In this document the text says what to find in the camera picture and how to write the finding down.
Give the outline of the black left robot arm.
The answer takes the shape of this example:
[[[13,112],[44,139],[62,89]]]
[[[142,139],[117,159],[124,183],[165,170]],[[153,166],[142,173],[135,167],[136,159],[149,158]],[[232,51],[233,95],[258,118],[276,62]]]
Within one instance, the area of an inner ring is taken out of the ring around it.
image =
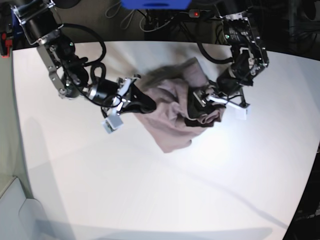
[[[266,47],[249,11],[220,15],[222,33],[230,46],[231,57],[215,59],[196,40],[200,53],[211,63],[228,67],[206,86],[194,90],[192,96],[200,110],[212,104],[233,108],[237,118],[246,120],[251,105],[246,101],[244,87],[251,87],[254,78],[269,66]]]

